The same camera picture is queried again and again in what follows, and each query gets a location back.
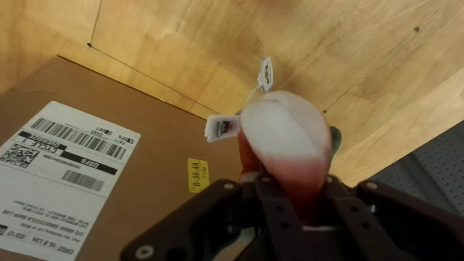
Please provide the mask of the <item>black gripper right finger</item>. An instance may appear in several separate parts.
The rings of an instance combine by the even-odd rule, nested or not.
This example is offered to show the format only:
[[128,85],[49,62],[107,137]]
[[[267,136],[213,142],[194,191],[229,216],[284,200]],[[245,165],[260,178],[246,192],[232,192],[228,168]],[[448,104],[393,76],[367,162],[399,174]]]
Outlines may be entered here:
[[357,261],[415,261],[393,242],[370,207],[335,175],[326,176],[325,200]]

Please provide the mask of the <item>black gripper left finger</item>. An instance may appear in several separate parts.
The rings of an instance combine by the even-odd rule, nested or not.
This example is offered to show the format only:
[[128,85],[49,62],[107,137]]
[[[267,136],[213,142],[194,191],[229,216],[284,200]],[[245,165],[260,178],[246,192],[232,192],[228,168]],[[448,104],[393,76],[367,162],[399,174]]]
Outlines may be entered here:
[[236,261],[315,261],[296,211],[277,181],[257,175],[242,181],[242,229],[254,237]]

